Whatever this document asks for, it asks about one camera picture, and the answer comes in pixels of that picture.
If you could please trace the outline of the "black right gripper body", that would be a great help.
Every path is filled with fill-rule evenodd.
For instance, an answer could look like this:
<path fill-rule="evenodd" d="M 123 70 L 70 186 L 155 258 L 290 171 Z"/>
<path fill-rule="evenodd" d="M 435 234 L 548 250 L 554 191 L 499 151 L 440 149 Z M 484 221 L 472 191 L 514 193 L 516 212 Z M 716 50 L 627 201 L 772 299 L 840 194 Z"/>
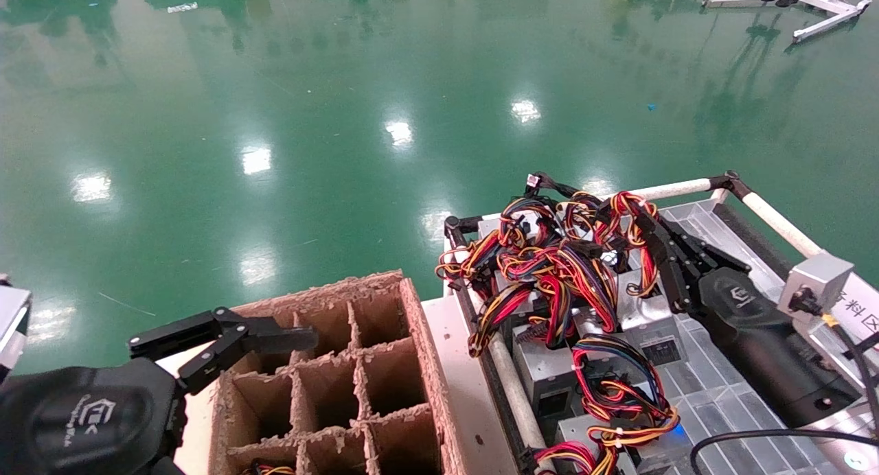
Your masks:
<path fill-rule="evenodd" d="M 687 281 L 688 313 L 722 352 L 791 352 L 797 332 L 790 316 L 746 272 L 719 268 Z"/>

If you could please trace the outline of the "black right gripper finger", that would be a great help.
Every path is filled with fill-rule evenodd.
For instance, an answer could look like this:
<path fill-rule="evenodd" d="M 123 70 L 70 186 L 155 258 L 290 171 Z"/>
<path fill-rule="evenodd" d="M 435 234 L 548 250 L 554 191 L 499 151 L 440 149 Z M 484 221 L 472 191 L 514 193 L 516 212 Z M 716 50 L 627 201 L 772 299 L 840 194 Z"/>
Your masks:
<path fill-rule="evenodd" d="M 673 220 L 661 214 L 641 216 L 641 233 L 647 251 L 656 266 L 696 266 L 699 274 L 707 274 L 717 268 L 730 268 L 747 274 L 751 266 L 724 250 L 691 234 Z"/>
<path fill-rule="evenodd" d="M 677 222 L 666 220 L 661 214 L 651 215 L 647 210 L 635 212 L 635 225 L 646 241 L 646 250 L 661 280 L 663 294 L 674 314 L 693 310 L 688 275 L 688 234 Z"/>

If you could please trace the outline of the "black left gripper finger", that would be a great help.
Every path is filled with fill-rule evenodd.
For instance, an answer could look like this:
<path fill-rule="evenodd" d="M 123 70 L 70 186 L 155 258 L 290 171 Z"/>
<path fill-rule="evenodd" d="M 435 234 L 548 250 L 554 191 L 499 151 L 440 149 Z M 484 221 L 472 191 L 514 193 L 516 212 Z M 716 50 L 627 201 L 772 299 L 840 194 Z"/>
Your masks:
<path fill-rule="evenodd" d="M 251 352 L 307 351 L 318 343 L 311 326 L 283 328 L 272 316 L 241 316 L 216 308 L 141 332 L 130 338 L 128 352 L 132 359 L 160 360 L 208 344 L 202 350 L 204 360 L 239 360 Z"/>
<path fill-rule="evenodd" d="M 292 354 L 314 349 L 318 333 L 311 327 L 258 330 L 237 327 L 217 338 L 198 356 L 179 369 L 179 387 L 185 395 L 197 395 L 247 354 Z"/>

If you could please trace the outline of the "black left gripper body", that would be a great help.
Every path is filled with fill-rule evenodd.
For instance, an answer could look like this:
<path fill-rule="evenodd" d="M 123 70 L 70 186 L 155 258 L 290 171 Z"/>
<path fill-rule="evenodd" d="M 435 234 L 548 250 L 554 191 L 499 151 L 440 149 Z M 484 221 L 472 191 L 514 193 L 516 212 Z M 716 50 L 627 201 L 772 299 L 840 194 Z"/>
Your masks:
<path fill-rule="evenodd" d="M 178 474 L 185 393 L 139 358 L 67 367 L 2 384 L 3 474 Z"/>

